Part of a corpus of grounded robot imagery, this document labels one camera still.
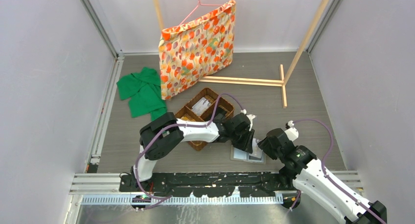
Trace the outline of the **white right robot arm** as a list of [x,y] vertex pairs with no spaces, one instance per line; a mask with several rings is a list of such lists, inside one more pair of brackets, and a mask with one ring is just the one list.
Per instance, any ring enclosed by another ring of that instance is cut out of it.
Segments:
[[330,172],[303,145],[295,145],[299,132],[291,127],[269,131],[258,147],[271,159],[280,160],[279,183],[306,193],[341,224],[385,224],[387,209],[380,202],[371,202],[355,192]]

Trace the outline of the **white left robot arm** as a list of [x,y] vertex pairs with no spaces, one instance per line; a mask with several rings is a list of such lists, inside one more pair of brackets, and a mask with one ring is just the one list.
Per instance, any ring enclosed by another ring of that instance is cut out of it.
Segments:
[[146,191],[158,160],[177,145],[188,141],[224,143],[252,152],[255,115],[243,110],[230,119],[207,122],[184,121],[167,112],[140,130],[140,153],[133,166],[131,185],[139,192]]

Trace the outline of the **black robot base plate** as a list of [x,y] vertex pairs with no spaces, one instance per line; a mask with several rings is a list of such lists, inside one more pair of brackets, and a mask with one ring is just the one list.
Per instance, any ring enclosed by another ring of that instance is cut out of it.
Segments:
[[137,182],[133,173],[119,174],[121,192],[145,191],[155,197],[207,196],[243,198],[272,197],[282,193],[285,201],[302,197],[288,178],[274,172],[183,172],[153,173],[146,181]]

